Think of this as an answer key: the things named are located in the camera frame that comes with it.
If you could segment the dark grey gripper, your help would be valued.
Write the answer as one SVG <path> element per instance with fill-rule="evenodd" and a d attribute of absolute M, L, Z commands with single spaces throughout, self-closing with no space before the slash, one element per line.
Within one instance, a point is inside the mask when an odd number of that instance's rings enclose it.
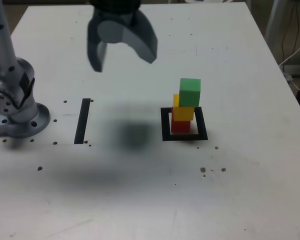
<path fill-rule="evenodd" d="M 107 12 L 94 8 L 87 26 L 87 57 L 101 73 L 107 44 L 124 43 L 149 64 L 157 59 L 158 39 L 148 18 L 137 8 L 129 12 Z"/>

